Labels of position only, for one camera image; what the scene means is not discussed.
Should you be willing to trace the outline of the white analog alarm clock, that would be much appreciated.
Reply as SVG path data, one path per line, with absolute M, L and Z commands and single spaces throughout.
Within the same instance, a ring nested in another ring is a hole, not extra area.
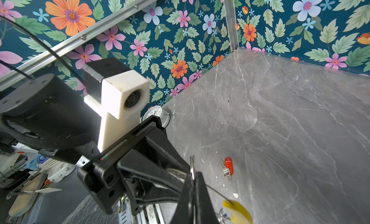
M 171 115 L 168 111 L 164 110 L 161 106 L 153 106 L 142 117 L 142 121 L 145 121 L 150 116 L 156 116 L 161 119 L 163 128 L 166 128 L 170 122 Z

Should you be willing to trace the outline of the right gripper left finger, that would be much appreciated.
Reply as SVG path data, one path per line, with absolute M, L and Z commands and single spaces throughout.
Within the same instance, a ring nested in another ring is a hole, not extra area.
M 194 222 L 194 180 L 188 174 L 170 224 L 192 224 Z

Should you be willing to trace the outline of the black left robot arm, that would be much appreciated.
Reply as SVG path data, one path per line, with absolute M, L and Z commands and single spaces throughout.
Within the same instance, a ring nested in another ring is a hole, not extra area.
M 75 163 L 81 147 L 100 152 L 78 171 L 78 177 L 102 210 L 110 212 L 127 195 L 140 205 L 177 202 L 183 183 L 169 169 L 189 171 L 167 138 L 161 119 L 142 121 L 135 111 L 145 101 L 143 87 L 129 87 L 122 99 L 124 127 L 98 115 L 71 88 L 47 74 L 25 83 L 1 100 L 1 128 L 18 142 L 53 159 Z

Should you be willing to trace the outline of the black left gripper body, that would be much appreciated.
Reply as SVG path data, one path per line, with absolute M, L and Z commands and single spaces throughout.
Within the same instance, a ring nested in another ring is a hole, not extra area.
M 97 205 L 113 213 L 127 195 L 133 214 L 150 204 L 177 202 L 183 182 L 167 170 L 190 171 L 169 141 L 159 117 L 150 116 L 79 169 L 78 178 Z

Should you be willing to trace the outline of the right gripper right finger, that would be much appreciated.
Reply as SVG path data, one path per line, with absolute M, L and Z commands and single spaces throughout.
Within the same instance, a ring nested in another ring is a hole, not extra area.
M 195 223 L 219 224 L 201 172 L 195 174 Z

